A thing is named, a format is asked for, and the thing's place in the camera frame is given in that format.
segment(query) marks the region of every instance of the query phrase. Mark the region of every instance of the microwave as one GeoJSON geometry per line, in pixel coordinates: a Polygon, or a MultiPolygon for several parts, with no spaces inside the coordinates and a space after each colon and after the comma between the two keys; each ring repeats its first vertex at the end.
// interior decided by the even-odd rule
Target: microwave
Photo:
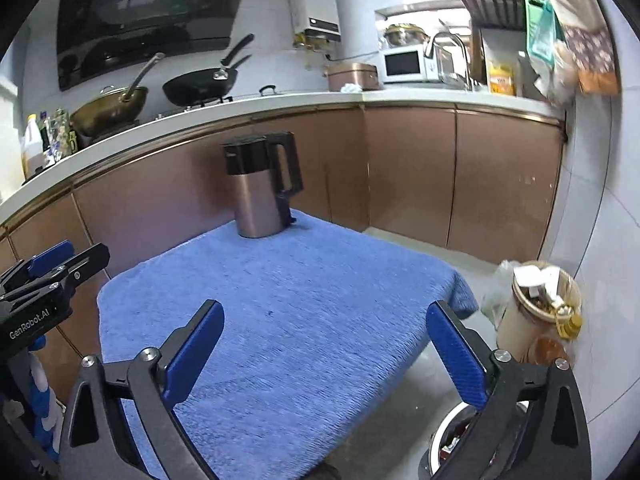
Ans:
{"type": "Polygon", "coordinates": [[[435,45],[433,57],[426,57],[425,43],[397,46],[380,51],[383,83],[441,83],[455,73],[453,56],[435,45]]]}

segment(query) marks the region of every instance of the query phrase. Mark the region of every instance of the floor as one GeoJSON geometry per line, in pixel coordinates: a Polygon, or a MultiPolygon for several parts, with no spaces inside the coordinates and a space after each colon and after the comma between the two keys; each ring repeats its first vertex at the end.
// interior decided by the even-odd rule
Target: floor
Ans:
{"type": "MultiPolygon", "coordinates": [[[[478,303],[496,266],[376,228],[365,234],[431,254],[455,267],[478,303]]],[[[464,321],[495,348],[495,330],[479,311],[464,321]]],[[[417,480],[431,435],[460,397],[432,344],[409,368],[398,388],[328,457],[342,480],[417,480]]]]}

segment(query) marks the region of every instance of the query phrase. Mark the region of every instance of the faucet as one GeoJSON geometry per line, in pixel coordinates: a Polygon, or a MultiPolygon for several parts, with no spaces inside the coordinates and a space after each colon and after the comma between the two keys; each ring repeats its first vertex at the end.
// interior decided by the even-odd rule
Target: faucet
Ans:
{"type": "Polygon", "coordinates": [[[460,49],[462,49],[462,56],[465,59],[465,88],[468,91],[473,91],[473,86],[471,84],[471,76],[469,75],[469,57],[466,54],[466,47],[465,44],[462,43],[462,38],[460,38],[459,35],[457,34],[451,34],[450,32],[446,32],[446,31],[441,31],[441,32],[436,32],[431,39],[429,40],[429,43],[427,44],[427,49],[424,52],[424,55],[426,57],[431,57],[433,58],[434,55],[434,51],[435,51],[435,40],[436,38],[441,38],[441,37],[446,37],[449,38],[450,40],[452,40],[457,46],[460,47],[460,49]]]}

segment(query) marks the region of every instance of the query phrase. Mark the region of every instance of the kettle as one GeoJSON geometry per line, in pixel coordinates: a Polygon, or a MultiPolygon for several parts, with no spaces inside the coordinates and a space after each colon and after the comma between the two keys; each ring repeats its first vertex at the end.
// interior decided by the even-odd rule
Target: kettle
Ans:
{"type": "Polygon", "coordinates": [[[289,200],[304,188],[293,133],[238,137],[223,147],[238,234],[262,238],[279,233],[295,222],[289,200]],[[282,146],[286,154],[289,189],[284,189],[278,146],[282,146]]]}

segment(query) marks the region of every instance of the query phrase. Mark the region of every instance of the countertop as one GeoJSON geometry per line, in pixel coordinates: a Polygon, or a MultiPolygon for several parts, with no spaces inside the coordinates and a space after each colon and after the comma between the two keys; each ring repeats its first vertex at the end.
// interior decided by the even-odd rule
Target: countertop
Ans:
{"type": "Polygon", "coordinates": [[[402,88],[342,94],[340,92],[314,92],[303,94],[283,94],[258,97],[220,105],[211,105],[182,112],[157,121],[141,124],[135,128],[102,140],[93,146],[67,157],[52,168],[22,186],[16,193],[0,204],[0,224],[11,218],[29,202],[39,197],[47,189],[76,173],[103,160],[159,139],[174,132],[224,119],[245,116],[272,110],[320,106],[331,104],[374,104],[374,103],[433,102],[471,105],[477,107],[502,108],[524,114],[534,114],[545,118],[564,120],[564,111],[551,105],[517,97],[491,94],[488,92],[466,92],[446,89],[402,88]]]}

